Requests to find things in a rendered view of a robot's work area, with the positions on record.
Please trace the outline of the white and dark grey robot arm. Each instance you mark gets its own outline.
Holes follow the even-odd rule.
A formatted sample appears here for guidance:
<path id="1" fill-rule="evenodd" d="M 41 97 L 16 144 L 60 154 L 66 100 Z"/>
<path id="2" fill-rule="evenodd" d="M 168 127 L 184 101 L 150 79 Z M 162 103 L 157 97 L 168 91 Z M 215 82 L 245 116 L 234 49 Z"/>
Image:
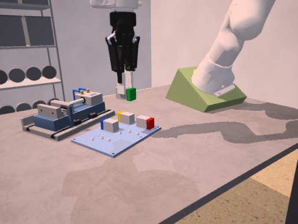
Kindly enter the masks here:
<path id="1" fill-rule="evenodd" d="M 134 12 L 141 6 L 138 0 L 90 0 L 90 3 L 93 8 L 111 9 L 112 12 Z M 192 83 L 197 89 L 215 97 L 235 89 L 233 63 L 244 42 L 261 33 L 274 3 L 275 0 L 232 1 L 204 62 L 193 71 Z"/>

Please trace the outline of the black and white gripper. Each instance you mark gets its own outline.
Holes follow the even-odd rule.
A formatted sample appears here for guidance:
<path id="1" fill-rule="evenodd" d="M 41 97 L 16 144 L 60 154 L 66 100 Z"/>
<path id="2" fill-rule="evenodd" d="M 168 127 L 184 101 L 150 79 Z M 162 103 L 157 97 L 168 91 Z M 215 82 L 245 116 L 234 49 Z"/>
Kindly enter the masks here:
<path id="1" fill-rule="evenodd" d="M 110 12 L 110 25 L 113 27 L 112 35 L 105 40 L 109 49 L 111 69 L 117 72 L 118 94 L 125 95 L 125 87 L 133 88 L 133 71 L 137 68 L 140 37 L 135 35 L 133 29 L 136 26 L 136 14 Z"/>

